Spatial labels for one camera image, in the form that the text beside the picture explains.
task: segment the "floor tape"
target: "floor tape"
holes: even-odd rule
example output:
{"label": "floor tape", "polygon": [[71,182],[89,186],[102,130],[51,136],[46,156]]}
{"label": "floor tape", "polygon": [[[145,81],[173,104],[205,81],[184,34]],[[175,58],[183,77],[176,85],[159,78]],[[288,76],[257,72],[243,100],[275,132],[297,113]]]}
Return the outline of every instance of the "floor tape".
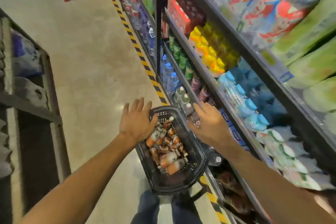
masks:
{"label": "floor tape", "polygon": [[[123,25],[124,25],[124,27],[125,27],[125,29],[126,29],[128,35],[129,35],[129,38],[130,38],[131,41],[132,41],[132,44],[133,44],[133,46],[134,46],[134,48],[135,48],[135,50],[136,50],[136,52],[137,52],[137,54],[138,54],[138,56],[139,56],[139,58],[140,58],[140,60],[141,60],[141,63],[142,63],[142,65],[143,65],[143,67],[144,67],[145,70],[146,70],[146,73],[147,73],[147,75],[148,75],[148,77],[149,77],[149,79],[150,79],[152,85],[154,86],[154,89],[155,89],[157,95],[158,95],[159,98],[160,98],[160,101],[161,101],[162,105],[168,105],[167,102],[166,102],[166,99],[164,98],[163,93],[162,93],[161,90],[160,90],[159,83],[155,80],[155,75],[154,75],[154,73],[151,71],[151,69],[149,68],[149,65],[148,65],[147,61],[145,60],[145,57],[143,56],[143,54],[142,54],[142,52],[141,52],[141,50],[140,50],[140,48],[139,48],[139,45],[137,44],[137,40],[134,38],[133,33],[132,33],[132,31],[130,30],[130,26],[129,26],[128,23],[126,22],[126,19],[125,19],[124,15],[123,15],[122,11],[121,11],[120,8],[119,8],[119,5],[118,5],[117,1],[116,1],[116,0],[112,0],[112,3],[114,4],[115,9],[117,10],[117,12],[118,12],[118,14],[119,14],[119,17],[120,17],[120,19],[121,19],[121,21],[122,21],[122,23],[123,23]],[[206,195],[207,195],[209,201],[211,202],[212,207],[213,207],[213,209],[215,210],[215,212],[216,212],[216,214],[217,214],[217,216],[218,216],[218,218],[219,218],[219,221],[220,221],[222,224],[228,224],[229,221],[228,221],[228,220],[224,217],[224,215],[222,214],[221,208],[220,208],[219,205],[217,204],[216,196],[215,196],[214,194],[212,194],[211,189],[210,189],[210,187],[209,187],[209,184],[208,184],[208,182],[206,181],[205,177],[204,177],[204,176],[201,176],[200,179],[199,179],[199,181],[200,181],[200,182],[202,183],[202,185],[206,188],[206,191],[207,191],[207,192],[206,192]]]}
{"label": "floor tape", "polygon": [[147,61],[144,57],[144,54],[141,52],[141,50],[139,48],[139,45],[137,43],[137,39],[135,39],[135,37],[133,36],[131,26],[128,25],[123,13],[122,13],[122,10],[119,7],[119,4],[118,4],[117,0],[112,0],[112,3],[113,3],[115,9],[118,12],[118,15],[119,15],[124,27],[125,27],[125,30],[127,31],[129,38],[131,39],[131,42],[132,42],[132,44],[133,44],[133,46],[134,46],[134,48],[135,48],[135,50],[136,50],[136,52],[137,52],[137,54],[140,58],[140,61],[141,61],[142,65],[143,65],[143,67],[144,67],[144,69],[145,69],[145,71],[146,71],[146,73],[147,73],[147,75],[150,79],[150,82],[152,83],[152,85],[153,85],[153,87],[156,91],[156,94],[160,98],[160,101],[161,101],[162,105],[168,105],[162,91],[160,90],[159,83],[155,80],[155,74],[151,71],[151,69],[150,69],[150,67],[149,67],[149,65],[148,65],[148,63],[147,63]]}

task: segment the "green can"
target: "green can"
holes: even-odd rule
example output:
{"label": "green can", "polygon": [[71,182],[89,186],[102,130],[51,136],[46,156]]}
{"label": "green can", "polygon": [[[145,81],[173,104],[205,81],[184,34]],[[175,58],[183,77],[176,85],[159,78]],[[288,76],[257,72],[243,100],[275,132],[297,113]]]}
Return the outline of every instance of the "green can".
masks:
{"label": "green can", "polygon": [[193,79],[193,74],[194,74],[193,65],[190,63],[190,60],[187,60],[187,63],[185,65],[185,74],[184,74],[187,81],[191,81]]}
{"label": "green can", "polygon": [[184,51],[180,52],[180,62],[178,64],[178,67],[182,70],[182,72],[184,73],[186,70],[186,65],[187,65],[187,55],[184,53]]}
{"label": "green can", "polygon": [[175,36],[169,32],[169,49],[171,51],[174,51],[174,40],[175,40]]}
{"label": "green can", "polygon": [[174,57],[174,60],[176,60],[177,63],[179,63],[179,60],[180,60],[180,53],[181,53],[181,45],[178,41],[174,41],[173,57]]}

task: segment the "jeans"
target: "jeans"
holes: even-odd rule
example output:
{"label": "jeans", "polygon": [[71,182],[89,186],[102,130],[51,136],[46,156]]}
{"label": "jeans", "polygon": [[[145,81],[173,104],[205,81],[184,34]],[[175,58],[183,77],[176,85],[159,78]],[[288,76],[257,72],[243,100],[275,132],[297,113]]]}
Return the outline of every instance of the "jeans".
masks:
{"label": "jeans", "polygon": [[[157,224],[160,200],[150,190],[145,191],[138,206],[138,213],[134,216],[131,224]],[[171,202],[174,224],[202,224],[194,202],[188,197],[177,195]]]}

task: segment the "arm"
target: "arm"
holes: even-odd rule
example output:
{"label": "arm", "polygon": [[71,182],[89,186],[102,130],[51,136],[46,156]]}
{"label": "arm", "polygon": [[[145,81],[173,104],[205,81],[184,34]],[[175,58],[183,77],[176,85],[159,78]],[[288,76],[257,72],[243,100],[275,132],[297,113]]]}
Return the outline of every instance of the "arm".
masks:
{"label": "arm", "polygon": [[188,126],[204,143],[213,146],[237,169],[276,224],[335,224],[334,219],[308,195],[266,163],[254,158],[232,138],[220,112],[208,103],[194,104],[201,127]]}
{"label": "arm", "polygon": [[131,110],[124,106],[119,134],[101,152],[49,192],[22,219],[20,224],[83,224],[93,211],[112,175],[129,152],[154,130],[158,121],[149,121],[149,102],[135,100]]}

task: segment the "floor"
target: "floor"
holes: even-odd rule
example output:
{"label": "floor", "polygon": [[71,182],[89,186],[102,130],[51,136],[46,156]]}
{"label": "floor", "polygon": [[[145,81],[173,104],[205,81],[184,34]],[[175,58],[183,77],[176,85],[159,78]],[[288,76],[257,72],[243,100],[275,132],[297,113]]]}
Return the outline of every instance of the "floor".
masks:
{"label": "floor", "polygon": [[[51,56],[66,145],[75,171],[118,133],[125,102],[161,102],[111,0],[0,0],[1,8]],[[135,150],[117,169],[87,223],[131,222],[149,188]],[[158,223],[172,223],[163,198]],[[210,201],[195,202],[204,224],[220,223]]]}

